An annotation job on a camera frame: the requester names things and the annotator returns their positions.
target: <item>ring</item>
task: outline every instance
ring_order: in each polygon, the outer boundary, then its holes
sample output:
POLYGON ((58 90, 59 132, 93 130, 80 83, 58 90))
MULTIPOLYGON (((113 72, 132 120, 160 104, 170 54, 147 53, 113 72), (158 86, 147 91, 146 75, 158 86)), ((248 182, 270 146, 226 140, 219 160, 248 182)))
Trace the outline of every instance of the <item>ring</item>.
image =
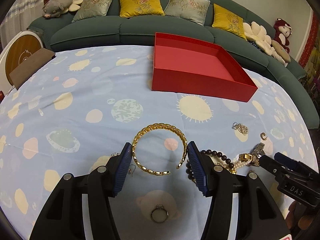
POLYGON ((163 222, 165 222, 165 221, 168 219, 169 213, 168 213, 168 211, 164 208, 163 205, 156 205, 155 209, 151 211, 150 217, 151 217, 151 219, 152 219, 153 222, 163 223, 163 222), (167 213, 167 217, 165 218, 165 220, 163 220, 163 221, 161 221, 161 222, 158 222, 158 221, 155 221, 155 220, 153 219, 152 215, 153 215, 153 212, 156 211, 156 210, 163 210, 163 211, 165 211, 165 212, 167 213))
POLYGON ((132 142, 132 157, 134 159, 134 162, 143 171, 150 173, 152 175, 162 176, 162 175, 170 174, 170 171, 149 170, 146 167, 144 167, 143 165, 141 165, 141 163, 138 162, 137 157, 136 157, 136 145, 137 145, 137 142, 139 141, 139 139, 147 132, 150 132, 152 130, 157 130, 157 129, 165 129, 165 130, 169 130, 171 132, 174 132, 181 139, 182 144, 183 144, 183 154, 182 154, 182 158, 181 158, 180 163, 176 167, 177 169, 182 166, 183 162, 185 161, 185 159, 187 157, 188 142, 187 142, 187 139, 186 139, 185 135, 183 134, 183 132, 181 132, 175 126, 167 124, 167 123, 154 123, 154 124, 148 125, 147 127, 143 128, 141 131, 139 131, 137 133, 137 135, 134 137, 133 142, 132 142))
POLYGON ((262 132, 261 134, 260 134, 260 137, 261 137, 261 139, 262 140, 267 140, 267 138, 268 138, 268 136, 266 136, 266 134, 264 133, 264 132, 262 132))

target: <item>green sofa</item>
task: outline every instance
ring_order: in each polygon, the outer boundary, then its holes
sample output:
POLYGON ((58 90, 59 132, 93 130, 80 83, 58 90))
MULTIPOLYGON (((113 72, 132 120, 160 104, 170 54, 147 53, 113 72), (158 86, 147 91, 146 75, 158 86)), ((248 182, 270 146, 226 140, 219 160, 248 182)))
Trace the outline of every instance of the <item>green sofa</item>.
MULTIPOLYGON (((319 116, 308 93, 298 79, 306 75, 304 69, 292 58, 284 67, 280 62, 251 45, 244 39, 212 28, 213 3, 216 3, 244 19, 263 25, 268 35, 274 38, 275 29, 262 18, 232 0, 210 0, 204 26, 188 20, 157 15, 132 18, 119 17, 120 2, 113 0, 105 17, 84 19, 71 23, 74 13, 59 18, 34 20, 29 30, 39 34, 44 46, 55 52, 92 46, 135 44, 153 46, 155 32, 171 33, 212 42, 227 50, 239 64, 281 85, 292 98, 308 128, 319 127, 319 116)), ((165 9, 169 0, 160 0, 165 9)))

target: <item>blue gripper pad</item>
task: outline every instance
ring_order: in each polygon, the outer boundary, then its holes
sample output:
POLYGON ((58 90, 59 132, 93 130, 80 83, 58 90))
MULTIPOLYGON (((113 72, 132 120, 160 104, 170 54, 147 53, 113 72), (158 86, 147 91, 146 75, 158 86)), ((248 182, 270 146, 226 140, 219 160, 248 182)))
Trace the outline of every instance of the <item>blue gripper pad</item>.
POLYGON ((122 190, 125 177, 128 174, 129 166, 132 160, 132 145, 126 143, 116 162, 117 168, 114 174, 114 186, 112 192, 114 196, 122 190))
POLYGON ((195 176, 195 179, 196 179, 198 189, 205 196, 208 192, 207 176, 204 172, 204 169, 202 168, 202 165, 197 156, 197 153, 200 154, 199 150, 196 148, 195 143, 193 141, 190 142, 188 144, 188 158, 191 164, 193 175, 195 176))

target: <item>curtain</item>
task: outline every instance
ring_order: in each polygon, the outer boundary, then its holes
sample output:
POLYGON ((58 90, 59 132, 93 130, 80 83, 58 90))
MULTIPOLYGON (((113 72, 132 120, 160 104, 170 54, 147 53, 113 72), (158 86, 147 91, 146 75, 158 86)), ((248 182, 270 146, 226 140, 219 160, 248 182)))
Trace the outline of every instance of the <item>curtain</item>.
POLYGON ((0 40, 4 48, 19 32, 42 16, 43 0, 16 0, 0 25, 0 40))

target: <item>yellow pillow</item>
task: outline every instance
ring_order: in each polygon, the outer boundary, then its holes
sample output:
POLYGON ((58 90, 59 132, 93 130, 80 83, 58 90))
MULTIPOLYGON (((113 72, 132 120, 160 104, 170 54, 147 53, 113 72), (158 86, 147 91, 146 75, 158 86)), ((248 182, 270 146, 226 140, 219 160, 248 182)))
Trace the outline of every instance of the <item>yellow pillow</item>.
POLYGON ((215 3, 213 7, 214 21, 212 27, 233 33, 247 40, 244 35, 243 20, 241 17, 215 3))
POLYGON ((133 17, 137 15, 165 15, 160 0, 120 0, 120 17, 133 17))

